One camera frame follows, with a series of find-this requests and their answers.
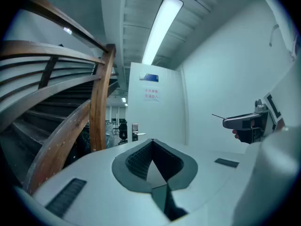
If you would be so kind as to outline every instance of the sign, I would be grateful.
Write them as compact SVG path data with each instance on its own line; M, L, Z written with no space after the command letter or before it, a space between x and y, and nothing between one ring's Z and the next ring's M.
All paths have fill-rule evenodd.
M273 116L275 122L277 123L278 121L280 121L282 119L282 115L281 115L280 111L278 110L278 108L276 107L276 104L273 101L272 95L270 93L268 93L264 97L264 100L265 100L268 108L271 110L271 113L272 113L272 116Z
M160 102L160 93L158 87L144 86L143 87L143 100Z
M150 73L140 73L139 79L141 81L159 82L159 76L155 75L155 74L150 74Z

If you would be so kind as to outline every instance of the wire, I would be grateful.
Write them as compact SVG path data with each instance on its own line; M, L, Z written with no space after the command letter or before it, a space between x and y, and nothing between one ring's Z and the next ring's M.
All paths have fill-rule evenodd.
M211 114L211 115L214 115L214 116L216 116L216 117L219 117L219 118L225 119L225 118L223 118L223 117L220 117L220 116L218 116L218 115L215 115L215 114Z

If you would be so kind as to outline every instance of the wooden post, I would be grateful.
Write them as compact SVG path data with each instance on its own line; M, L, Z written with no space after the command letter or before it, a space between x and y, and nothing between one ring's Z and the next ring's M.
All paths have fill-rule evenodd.
M116 54L114 44L108 44L106 48L109 52L103 53L104 66L98 66L96 71L96 75L101 77L101 79L94 81L91 95L89 126L92 152L105 149L105 109L109 81Z
M57 61L58 61L57 56L50 57L50 60L48 61L47 65L45 67L45 70L42 74L42 77L41 77L41 80L39 83L39 87L38 87L39 89L48 85L51 73L52 73L53 68L55 67L55 64L57 63Z

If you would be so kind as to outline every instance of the door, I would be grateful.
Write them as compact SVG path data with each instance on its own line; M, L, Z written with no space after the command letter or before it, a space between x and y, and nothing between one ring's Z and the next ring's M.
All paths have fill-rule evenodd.
M134 130L138 127L138 134L145 133L139 135L138 140L155 138L162 142L185 144L185 108L180 72L131 63L127 108L128 142L133 140L132 126Z

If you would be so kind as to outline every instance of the black chair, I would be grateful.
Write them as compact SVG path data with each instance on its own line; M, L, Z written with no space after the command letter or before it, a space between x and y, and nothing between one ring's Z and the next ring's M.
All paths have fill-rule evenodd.
M121 141L118 143L118 145L120 145L121 143L127 143L127 122L120 124L119 137Z

